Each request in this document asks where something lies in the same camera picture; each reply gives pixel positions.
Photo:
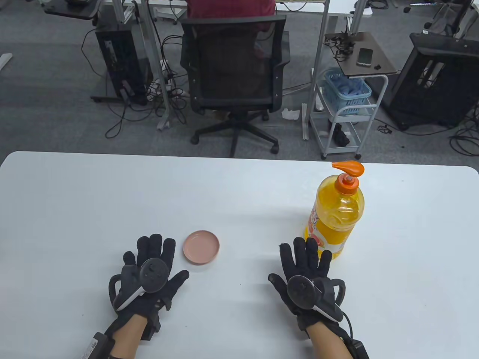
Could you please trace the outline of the person's left hand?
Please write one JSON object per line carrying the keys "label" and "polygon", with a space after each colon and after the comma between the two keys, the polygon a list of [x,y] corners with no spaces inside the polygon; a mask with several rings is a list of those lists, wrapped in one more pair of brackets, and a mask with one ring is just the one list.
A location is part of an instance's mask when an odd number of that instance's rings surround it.
{"label": "person's left hand", "polygon": [[174,296],[190,277],[188,270],[170,275],[175,249],[174,239],[152,234],[137,240],[137,254],[124,253],[121,273],[109,281],[110,302],[117,318],[109,325],[106,336],[113,338],[135,315],[147,321],[142,340],[151,340],[159,331],[159,311],[171,310]]}

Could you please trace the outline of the person's right hand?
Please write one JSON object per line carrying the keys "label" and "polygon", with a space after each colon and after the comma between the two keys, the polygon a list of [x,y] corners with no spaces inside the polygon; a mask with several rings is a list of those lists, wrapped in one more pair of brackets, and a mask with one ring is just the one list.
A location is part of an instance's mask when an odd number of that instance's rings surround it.
{"label": "person's right hand", "polygon": [[[313,238],[304,239],[297,237],[293,241],[293,249],[287,243],[279,246],[281,265],[286,280],[296,275],[301,275],[309,280],[317,277],[327,277],[332,261],[332,253],[328,250],[318,256],[318,243]],[[317,323],[323,323],[328,329],[332,329],[334,334],[339,334],[342,330],[337,322],[329,320],[327,317],[315,310],[301,309],[293,303],[286,290],[286,282],[278,274],[268,275],[269,282],[279,293],[281,300],[287,306],[289,311],[296,316],[298,327],[301,331]]]}

